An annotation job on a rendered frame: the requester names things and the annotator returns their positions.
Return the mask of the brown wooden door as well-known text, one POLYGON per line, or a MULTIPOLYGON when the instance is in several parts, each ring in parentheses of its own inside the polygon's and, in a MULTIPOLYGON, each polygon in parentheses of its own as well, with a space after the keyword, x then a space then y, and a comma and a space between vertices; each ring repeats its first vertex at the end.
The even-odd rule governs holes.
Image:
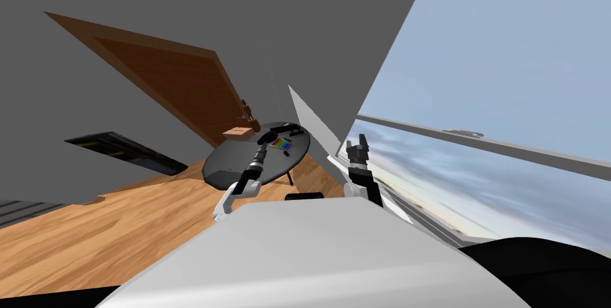
POLYGON ((261 127, 216 52, 54 13, 46 15, 210 146, 261 127))

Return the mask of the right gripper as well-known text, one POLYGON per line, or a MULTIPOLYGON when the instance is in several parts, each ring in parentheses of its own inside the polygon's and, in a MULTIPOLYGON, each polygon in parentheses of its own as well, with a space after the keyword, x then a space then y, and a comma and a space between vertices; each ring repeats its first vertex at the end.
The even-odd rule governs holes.
POLYGON ((359 134, 359 145, 354 147, 354 144, 350 140, 345 141, 345 151, 347 152, 348 160, 352 168, 358 168, 361 170, 367 170, 369 160, 369 146, 364 134, 359 134))

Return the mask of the large window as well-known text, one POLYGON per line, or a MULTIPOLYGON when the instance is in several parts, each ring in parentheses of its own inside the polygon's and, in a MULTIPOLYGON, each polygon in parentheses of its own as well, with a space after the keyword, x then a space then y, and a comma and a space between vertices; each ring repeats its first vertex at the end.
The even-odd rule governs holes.
MULTIPOLYGON (((611 163, 611 0, 416 0, 361 115, 611 163)), ((611 181, 356 120, 377 179, 459 236, 611 251, 611 181)))

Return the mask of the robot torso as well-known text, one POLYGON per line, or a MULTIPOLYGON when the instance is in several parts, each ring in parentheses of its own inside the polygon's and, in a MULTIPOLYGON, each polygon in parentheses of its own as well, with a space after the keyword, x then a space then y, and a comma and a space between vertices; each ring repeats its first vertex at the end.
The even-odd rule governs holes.
POLYGON ((530 308, 456 248, 360 197, 251 202, 96 308, 530 308))

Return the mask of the black wall panel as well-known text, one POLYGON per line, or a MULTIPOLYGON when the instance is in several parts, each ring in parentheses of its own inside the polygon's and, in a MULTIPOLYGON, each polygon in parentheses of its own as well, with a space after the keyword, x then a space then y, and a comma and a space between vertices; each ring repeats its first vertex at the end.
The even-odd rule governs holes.
POLYGON ((168 176, 178 175, 189 167, 116 132, 84 135, 65 141, 168 176))

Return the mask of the round grey table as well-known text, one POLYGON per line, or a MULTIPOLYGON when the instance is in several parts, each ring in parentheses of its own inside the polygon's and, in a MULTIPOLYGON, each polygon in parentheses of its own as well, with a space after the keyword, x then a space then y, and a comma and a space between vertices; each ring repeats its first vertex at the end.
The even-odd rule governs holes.
MULTIPOLYGON (((205 160, 202 170, 205 182, 215 189, 227 190, 253 162, 260 149, 257 141, 261 136, 272 128, 284 125, 286 122, 262 124, 261 131, 246 141, 226 140, 221 143, 205 160)), ((266 147, 263 170, 258 180, 265 185, 290 172, 305 157, 310 143, 310 133, 304 127, 279 133, 277 140, 266 147)))

